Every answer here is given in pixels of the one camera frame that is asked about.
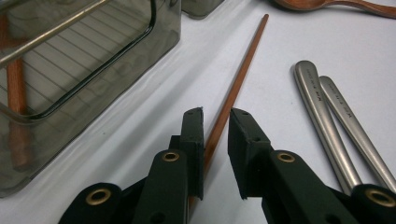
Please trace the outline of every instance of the copper utensil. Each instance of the copper utensil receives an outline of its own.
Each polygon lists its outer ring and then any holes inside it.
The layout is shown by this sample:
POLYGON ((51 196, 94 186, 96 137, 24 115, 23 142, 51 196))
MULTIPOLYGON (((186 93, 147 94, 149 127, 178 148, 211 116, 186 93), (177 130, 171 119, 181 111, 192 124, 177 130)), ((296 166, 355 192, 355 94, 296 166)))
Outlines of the copper utensil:
MULTIPOLYGON (((224 130, 224 127, 227 123, 228 117, 230 115, 230 111, 233 108, 233 104, 235 103, 236 97, 242 87, 245 76, 248 73, 248 69, 253 60, 254 53, 256 52, 257 47, 259 46, 260 39, 262 38, 262 34, 264 32, 265 25, 267 24, 269 19, 269 15, 265 14, 257 27, 256 33, 254 34, 250 45, 247 49, 247 54, 245 55, 241 66, 233 80, 233 84, 230 90, 227 93, 226 100, 221 106, 221 110, 216 117, 215 125, 210 131, 210 135, 205 142, 205 154, 204 154, 204 177, 209 172, 209 168, 212 162, 212 157, 215 153, 216 147, 218 146, 218 142, 220 140, 221 134, 224 130)), ((193 207, 194 202, 193 197, 190 197, 189 204, 190 207, 193 207)))
POLYGON ((292 10, 315 10, 332 5, 356 7, 378 16, 396 19, 396 7, 386 7, 362 0, 276 0, 282 7, 292 10))
MULTIPOLYGON (((18 46, 24 40, 14 39, 8 33, 8 19, 0 16, 0 49, 18 46)), ((7 65, 7 98, 8 107, 18 114, 27 114, 26 92, 23 79, 23 61, 17 59, 7 65)), ((32 164, 33 154, 30 149, 31 134, 26 126, 9 123, 8 147, 11 150, 11 161, 15 170, 24 171, 32 164)))

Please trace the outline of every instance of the metal spoon handle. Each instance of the metal spoon handle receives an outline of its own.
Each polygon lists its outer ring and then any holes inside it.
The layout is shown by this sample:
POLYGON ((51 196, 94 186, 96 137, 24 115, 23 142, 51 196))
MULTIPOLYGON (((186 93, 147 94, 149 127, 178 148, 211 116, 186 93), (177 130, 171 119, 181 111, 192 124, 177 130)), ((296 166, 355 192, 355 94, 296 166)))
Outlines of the metal spoon handle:
POLYGON ((301 61, 295 65, 294 76, 341 188, 345 194, 350 194, 355 186, 361 184, 361 179, 335 128, 320 87, 317 69, 311 62, 301 61))
POLYGON ((329 77, 320 77, 320 84, 330 107, 353 140, 364 159, 384 187, 396 192, 396 180, 353 114, 347 101, 329 77))

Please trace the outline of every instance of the screw hole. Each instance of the screw hole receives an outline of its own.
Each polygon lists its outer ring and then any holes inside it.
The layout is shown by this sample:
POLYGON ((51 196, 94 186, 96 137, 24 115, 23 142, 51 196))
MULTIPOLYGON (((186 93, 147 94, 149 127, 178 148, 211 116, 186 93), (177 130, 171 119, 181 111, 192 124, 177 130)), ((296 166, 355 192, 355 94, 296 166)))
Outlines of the screw hole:
POLYGON ((165 214, 157 212, 151 216, 149 221, 150 223, 163 223, 165 222, 165 214))
POLYGON ((378 203, 386 207, 395 207, 396 201, 390 197, 387 193, 379 191, 377 189, 367 189, 365 191, 366 196, 373 202, 378 203))
POLYGON ((326 222, 330 224, 341 224, 340 218, 335 215, 327 215, 325 219, 326 222))
POLYGON ((285 152, 277 154, 277 158, 280 161, 284 161, 284 162, 294 162, 295 161, 295 158, 293 156, 291 156, 289 153, 285 153, 285 152))
POLYGON ((96 189, 91 191, 85 199, 86 203, 89 205, 98 205, 105 203, 111 196, 111 191, 108 189, 96 189))
POLYGON ((167 152, 163 154, 163 160, 164 161, 177 161, 179 158, 179 155, 175 152, 167 152))

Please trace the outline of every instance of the transparent plastic box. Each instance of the transparent plastic box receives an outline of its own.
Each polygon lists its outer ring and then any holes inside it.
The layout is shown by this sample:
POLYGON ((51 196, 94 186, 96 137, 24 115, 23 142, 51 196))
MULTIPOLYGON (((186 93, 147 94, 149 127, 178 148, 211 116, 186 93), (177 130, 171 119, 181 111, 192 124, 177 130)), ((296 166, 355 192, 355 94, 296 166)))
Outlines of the transparent plastic box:
POLYGON ((177 44, 180 12, 177 0, 0 0, 0 197, 177 44))
POLYGON ((182 0, 181 9, 193 19, 203 19, 224 0, 182 0))

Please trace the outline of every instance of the copper rod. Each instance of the copper rod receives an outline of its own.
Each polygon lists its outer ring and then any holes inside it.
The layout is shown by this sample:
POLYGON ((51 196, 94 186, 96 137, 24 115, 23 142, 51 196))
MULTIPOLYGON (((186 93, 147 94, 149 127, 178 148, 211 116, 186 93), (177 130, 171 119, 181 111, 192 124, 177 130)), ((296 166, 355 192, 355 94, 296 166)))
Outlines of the copper rod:
POLYGON ((247 54, 246 54, 244 60, 242 61, 241 67, 239 68, 239 71, 236 75, 235 80, 233 81, 233 85, 232 85, 230 91, 228 92, 227 99, 225 100, 225 102, 222 106, 222 109, 220 110, 220 113, 218 115, 218 118, 216 120, 216 123, 215 123, 209 137, 207 138, 206 145, 205 145, 205 154, 204 154, 205 173, 208 172, 213 154, 215 152, 215 149, 218 145, 221 134, 224 130, 225 124, 227 123, 228 117, 230 115, 230 110, 232 109, 233 104, 235 103, 238 92, 241 89, 242 83, 243 83, 245 76, 248 72, 248 68, 249 68, 250 63, 253 59, 256 48, 259 45, 260 39, 262 37, 262 33, 263 33, 265 25, 268 21, 268 17, 269 17, 268 14, 265 14, 264 17, 262 17, 259 27, 257 28, 256 34, 253 36, 251 44, 247 50, 247 54))
MULTIPOLYGON (((18 46, 24 40, 13 39, 8 34, 8 20, 6 15, 0 18, 0 49, 18 46)), ((23 78, 23 60, 17 59, 7 65, 7 99, 8 108, 15 113, 27 113, 26 92, 23 78)), ((8 147, 11 150, 11 162, 17 171, 26 170, 32 163, 33 154, 30 149, 30 130, 14 122, 10 122, 8 147)))

